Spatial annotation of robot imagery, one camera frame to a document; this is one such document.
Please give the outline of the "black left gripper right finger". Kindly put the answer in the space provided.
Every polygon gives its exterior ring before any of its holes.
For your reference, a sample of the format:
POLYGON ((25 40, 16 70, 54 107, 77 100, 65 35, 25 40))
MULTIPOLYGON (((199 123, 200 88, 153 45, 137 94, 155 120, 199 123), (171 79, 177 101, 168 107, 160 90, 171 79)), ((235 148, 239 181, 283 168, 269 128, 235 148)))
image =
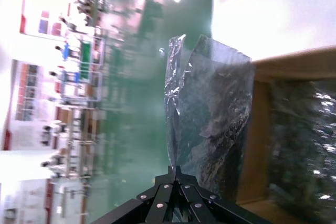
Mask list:
POLYGON ((176 220, 181 223, 265 223, 265 219, 201 187, 195 176, 175 167, 176 220))

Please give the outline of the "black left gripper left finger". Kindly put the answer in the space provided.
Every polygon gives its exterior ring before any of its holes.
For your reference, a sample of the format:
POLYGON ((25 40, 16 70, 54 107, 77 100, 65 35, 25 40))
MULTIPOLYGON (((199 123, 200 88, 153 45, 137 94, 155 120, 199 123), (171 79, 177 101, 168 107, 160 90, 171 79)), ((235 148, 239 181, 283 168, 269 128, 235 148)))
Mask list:
POLYGON ((108 212, 93 224, 112 223, 172 223, 173 184, 175 176, 171 166, 168 173, 157 176, 154 186, 108 212))

